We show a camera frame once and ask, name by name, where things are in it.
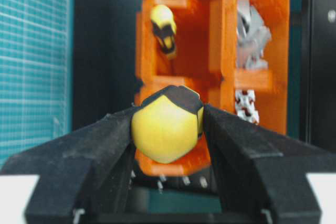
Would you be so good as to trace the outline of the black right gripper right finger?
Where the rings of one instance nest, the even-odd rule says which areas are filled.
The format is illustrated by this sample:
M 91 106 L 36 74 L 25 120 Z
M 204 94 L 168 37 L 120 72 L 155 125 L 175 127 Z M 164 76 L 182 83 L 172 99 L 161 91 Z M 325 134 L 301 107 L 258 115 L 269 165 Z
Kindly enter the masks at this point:
M 335 154 L 205 105 L 223 211 L 267 223 L 335 223 Z

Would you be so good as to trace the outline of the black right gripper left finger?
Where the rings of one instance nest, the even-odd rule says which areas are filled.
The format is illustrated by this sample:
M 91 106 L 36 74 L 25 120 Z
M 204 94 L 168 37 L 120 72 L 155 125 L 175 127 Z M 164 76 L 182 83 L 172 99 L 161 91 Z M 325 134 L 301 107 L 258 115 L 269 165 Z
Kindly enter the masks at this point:
M 125 211 L 137 107 L 10 156 L 1 168 L 1 223 L 82 223 Z

